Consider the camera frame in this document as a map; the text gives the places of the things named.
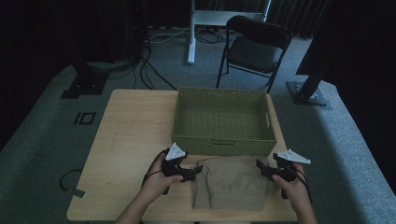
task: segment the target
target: person's left hand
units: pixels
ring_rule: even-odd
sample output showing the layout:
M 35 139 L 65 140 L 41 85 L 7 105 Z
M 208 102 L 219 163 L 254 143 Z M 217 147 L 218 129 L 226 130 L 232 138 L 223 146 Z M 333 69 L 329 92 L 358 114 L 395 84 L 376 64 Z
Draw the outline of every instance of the person's left hand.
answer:
M 183 176 L 181 175 L 172 175 L 168 177 L 163 175 L 163 172 L 161 171 L 161 165 L 163 164 L 164 159 L 165 154 L 163 153 L 148 172 L 149 177 L 146 179 L 146 182 L 143 184 L 142 189 L 137 195 L 143 203 L 153 203 L 163 194 L 166 188 L 172 184 L 175 184 L 176 182 L 180 182 L 183 179 Z

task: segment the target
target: woven basket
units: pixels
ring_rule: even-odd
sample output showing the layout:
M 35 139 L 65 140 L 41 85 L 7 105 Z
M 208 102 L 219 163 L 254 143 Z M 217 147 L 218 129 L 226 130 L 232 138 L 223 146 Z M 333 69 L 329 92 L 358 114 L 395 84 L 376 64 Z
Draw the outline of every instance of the woven basket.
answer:
M 265 93 L 180 88 L 171 139 L 195 155 L 268 156 L 276 144 Z

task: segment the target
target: gray fabric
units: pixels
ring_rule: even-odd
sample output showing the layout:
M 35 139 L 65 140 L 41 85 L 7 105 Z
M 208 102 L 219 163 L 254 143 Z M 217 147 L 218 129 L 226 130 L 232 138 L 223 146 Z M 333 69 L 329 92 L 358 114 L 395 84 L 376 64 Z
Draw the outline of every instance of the gray fabric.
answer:
M 256 159 L 264 157 L 217 157 L 198 161 L 203 170 L 193 184 L 194 208 L 262 210 L 264 197 L 278 190 L 261 175 Z

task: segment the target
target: hand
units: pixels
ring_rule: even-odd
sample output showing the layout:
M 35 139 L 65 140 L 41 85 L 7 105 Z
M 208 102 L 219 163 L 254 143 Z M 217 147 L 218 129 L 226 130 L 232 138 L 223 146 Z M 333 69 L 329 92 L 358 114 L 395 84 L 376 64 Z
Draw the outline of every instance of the hand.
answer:
M 172 175 L 168 177 L 163 175 L 161 166 L 164 159 L 165 154 L 163 153 L 148 172 L 148 179 L 146 179 L 142 189 L 136 195 L 136 197 L 142 200 L 142 203 L 153 203 L 169 186 L 183 179 L 181 175 Z
M 304 174 L 303 166 L 297 162 L 295 162 L 293 166 L 297 170 L 297 175 L 301 179 L 304 179 L 304 176 L 302 175 Z M 290 200 L 291 208 L 297 214 L 297 218 L 300 221 L 299 223 L 316 223 L 308 191 L 303 182 L 301 182 L 299 178 L 295 178 L 292 182 L 288 182 L 278 175 L 273 175 L 272 178 L 283 190 L 286 191 Z

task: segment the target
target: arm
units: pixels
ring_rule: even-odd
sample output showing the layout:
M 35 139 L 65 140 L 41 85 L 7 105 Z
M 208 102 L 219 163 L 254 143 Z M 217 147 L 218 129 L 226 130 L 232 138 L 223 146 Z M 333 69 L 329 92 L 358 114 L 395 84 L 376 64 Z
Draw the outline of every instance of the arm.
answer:
M 123 210 L 116 220 L 116 224 L 128 223 L 137 224 L 145 214 L 149 205 L 160 197 L 167 187 L 183 179 L 181 175 L 165 177 L 161 171 L 161 164 L 165 159 L 165 154 L 154 163 L 149 171 L 149 178 L 144 183 L 142 189 L 134 196 L 134 199 Z
M 293 165 L 297 170 L 304 173 L 304 169 L 301 164 L 295 162 Z M 306 190 L 305 185 L 298 178 L 290 183 L 278 175 L 273 175 L 273 179 L 286 191 L 291 203 L 291 208 L 297 215 L 298 223 L 317 224 L 317 218 L 309 200 L 308 191 Z

